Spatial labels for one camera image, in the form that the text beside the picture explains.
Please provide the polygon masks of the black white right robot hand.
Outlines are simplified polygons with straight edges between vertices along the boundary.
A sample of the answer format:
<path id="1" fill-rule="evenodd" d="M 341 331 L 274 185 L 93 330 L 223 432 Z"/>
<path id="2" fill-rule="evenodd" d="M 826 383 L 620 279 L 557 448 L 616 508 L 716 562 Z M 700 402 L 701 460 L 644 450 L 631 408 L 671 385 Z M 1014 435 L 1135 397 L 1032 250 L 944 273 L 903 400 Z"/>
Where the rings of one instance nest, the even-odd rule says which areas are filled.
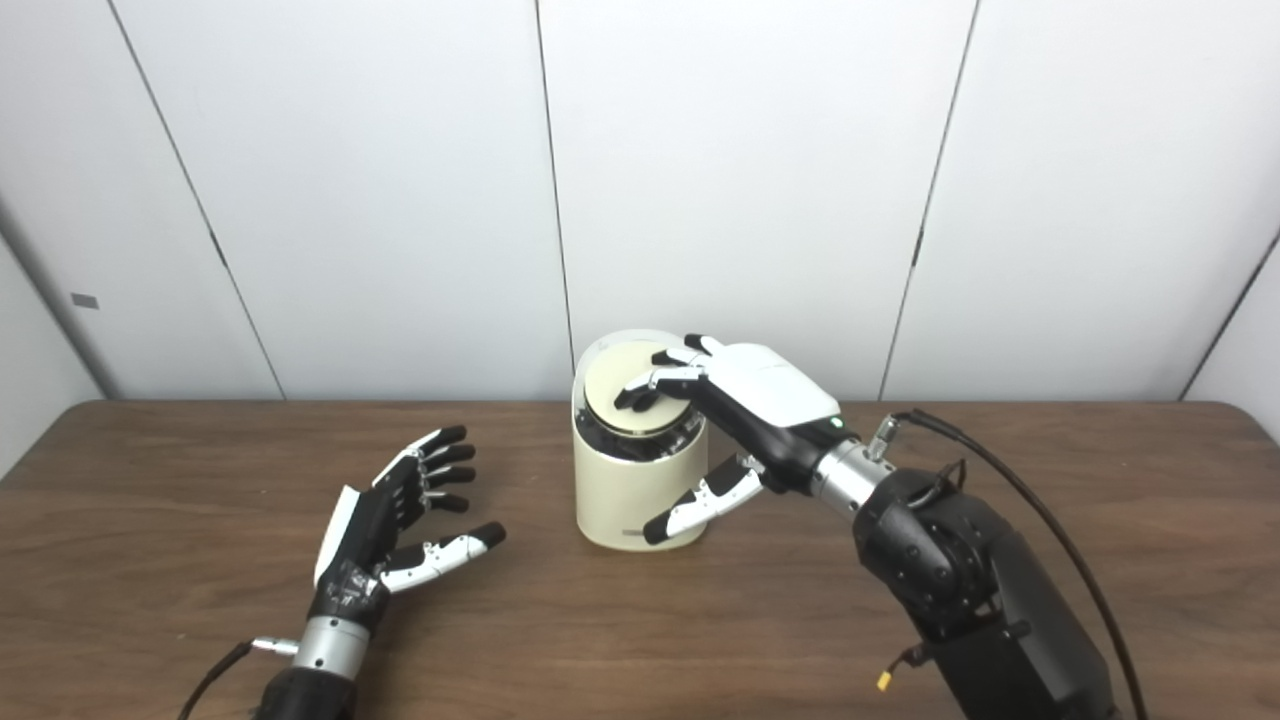
<path id="1" fill-rule="evenodd" d="M 650 546 L 735 510 L 762 489 L 808 497 L 823 457 L 852 438 L 838 402 L 764 345 L 723 345 L 686 334 L 684 346 L 652 356 L 653 370 L 627 382 L 618 410 L 645 413 L 658 398 L 686 400 L 742 450 L 649 520 Z"/>

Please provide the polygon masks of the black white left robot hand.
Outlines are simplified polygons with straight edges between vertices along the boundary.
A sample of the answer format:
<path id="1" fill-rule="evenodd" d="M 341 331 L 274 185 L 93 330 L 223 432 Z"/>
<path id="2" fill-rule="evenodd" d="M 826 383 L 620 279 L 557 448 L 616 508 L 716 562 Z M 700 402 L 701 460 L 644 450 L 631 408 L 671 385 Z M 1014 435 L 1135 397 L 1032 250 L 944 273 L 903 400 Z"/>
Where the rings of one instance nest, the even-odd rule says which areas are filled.
<path id="1" fill-rule="evenodd" d="M 402 544 L 430 511 L 466 512 L 468 501 L 443 486 L 470 483 L 476 448 L 463 425 L 435 429 L 402 448 L 364 488 L 342 488 L 314 573 L 308 619 L 378 632 L 393 594 L 472 562 L 502 543 L 498 521 L 433 542 Z"/>

